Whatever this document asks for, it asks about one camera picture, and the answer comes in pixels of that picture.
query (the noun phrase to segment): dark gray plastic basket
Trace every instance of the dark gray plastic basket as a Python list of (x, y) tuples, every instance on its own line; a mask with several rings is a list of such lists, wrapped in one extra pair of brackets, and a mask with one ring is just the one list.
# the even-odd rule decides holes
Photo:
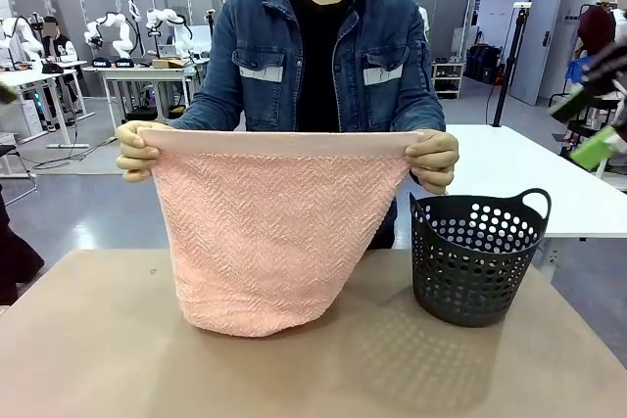
[[(547, 199), (546, 217), (523, 204)], [(551, 214), (541, 189), (513, 198), (410, 195), (413, 293), (422, 307), (446, 322), (484, 327), (502, 320)]]

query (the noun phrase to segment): herringbone texture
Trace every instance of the herringbone texture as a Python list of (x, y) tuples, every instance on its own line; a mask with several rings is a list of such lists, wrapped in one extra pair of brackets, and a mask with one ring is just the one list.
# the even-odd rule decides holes
[(163, 152), (154, 174), (185, 318), (243, 337), (319, 318), (407, 171), (403, 158)]

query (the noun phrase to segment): pink towel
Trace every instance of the pink towel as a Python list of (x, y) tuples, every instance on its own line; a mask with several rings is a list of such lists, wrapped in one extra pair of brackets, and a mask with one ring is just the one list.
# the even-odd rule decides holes
[(319, 318), (408, 173), (416, 133), (141, 129), (193, 325), (263, 337)]

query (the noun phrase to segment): black shirt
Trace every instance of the black shirt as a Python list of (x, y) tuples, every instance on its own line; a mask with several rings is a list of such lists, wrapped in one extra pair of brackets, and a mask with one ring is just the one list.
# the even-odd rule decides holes
[(303, 76), (297, 103), (300, 132), (339, 132), (339, 111), (333, 82), (333, 50), (353, 0), (318, 5), (289, 0), (303, 39)]

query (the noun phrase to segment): jacket chest pocket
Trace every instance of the jacket chest pocket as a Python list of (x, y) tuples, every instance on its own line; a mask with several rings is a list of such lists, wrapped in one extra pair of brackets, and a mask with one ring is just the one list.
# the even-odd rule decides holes
[(277, 125), (285, 54), (237, 48), (231, 59), (242, 80), (246, 120)]
[(363, 55), (365, 107), (372, 130), (390, 128), (409, 55), (407, 46), (381, 48)]

